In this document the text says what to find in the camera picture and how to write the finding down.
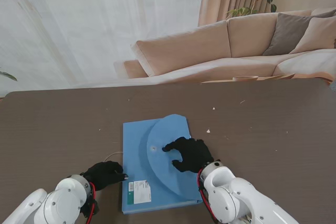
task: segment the sofa cushion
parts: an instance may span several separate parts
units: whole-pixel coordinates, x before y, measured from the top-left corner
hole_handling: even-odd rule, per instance
[[[271,63],[271,64],[279,64],[285,60],[294,58],[299,55],[303,55],[307,52],[299,52],[297,54],[291,54],[291,55],[272,55],[272,56],[250,56],[250,57],[242,57],[241,59],[247,59],[247,60],[258,60],[262,61],[264,63]]]
[[[310,10],[286,12],[307,16]],[[233,58],[260,56],[269,47],[275,31],[278,13],[263,13],[228,20],[228,32]]]
[[[334,15],[335,10],[309,17],[298,17],[279,13],[277,25],[271,43],[264,56],[289,54],[299,43],[308,28],[309,21],[314,18],[328,18]]]
[[[276,65],[256,60],[225,58],[149,77],[151,82],[203,82],[229,80],[236,76],[272,76]]]
[[[320,49],[285,60],[275,68],[273,75],[316,72],[326,72],[336,78],[336,49]]]
[[[315,9],[311,12],[311,15],[318,15],[318,14],[322,14],[322,13],[327,13],[327,12],[330,12],[332,10],[335,10],[336,7],[329,7],[329,8],[318,8],[318,9]]]
[[[330,18],[312,18],[304,36],[290,53],[295,54],[317,49],[334,48],[335,40],[336,16]]]
[[[186,33],[139,40],[132,49],[148,76],[231,57],[225,20]]]

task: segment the white cable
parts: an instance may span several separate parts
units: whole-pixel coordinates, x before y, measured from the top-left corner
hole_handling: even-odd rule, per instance
[[[114,152],[114,153],[112,153],[112,154],[110,154],[110,155],[108,155],[105,159],[104,159],[104,161],[103,162],[105,162],[110,156],[112,156],[112,155],[114,155],[114,154],[117,154],[117,153],[122,153],[122,152]]]

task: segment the beige sofa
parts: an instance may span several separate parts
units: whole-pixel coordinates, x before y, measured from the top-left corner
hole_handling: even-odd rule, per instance
[[[287,13],[309,16],[333,9]],[[136,84],[315,72],[336,78],[336,49],[262,56],[273,37],[277,15],[236,17],[173,36],[139,40],[132,46],[137,60],[116,62],[114,67],[119,78],[136,78]]]

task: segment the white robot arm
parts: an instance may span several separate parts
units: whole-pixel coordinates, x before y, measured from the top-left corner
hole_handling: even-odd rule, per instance
[[[242,223],[250,216],[251,224],[298,224],[274,201],[258,192],[242,178],[236,178],[221,162],[206,166],[200,175],[214,217],[221,223]]]
[[[31,193],[3,224],[74,224],[90,193],[89,182],[72,175],[49,194],[43,189]]]

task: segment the black gloved hand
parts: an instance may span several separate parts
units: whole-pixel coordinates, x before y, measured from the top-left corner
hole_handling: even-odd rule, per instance
[[[214,161],[208,147],[201,139],[195,140],[193,138],[186,139],[185,137],[180,137],[162,148],[164,152],[172,149],[178,150],[181,153],[182,162],[178,160],[172,161],[173,166],[180,172],[190,170],[193,173],[198,173],[203,166]]]
[[[93,165],[85,173],[83,177],[94,184],[96,191],[104,189],[108,185],[124,181],[128,178],[127,174],[123,174],[122,166],[118,162],[100,162]]]

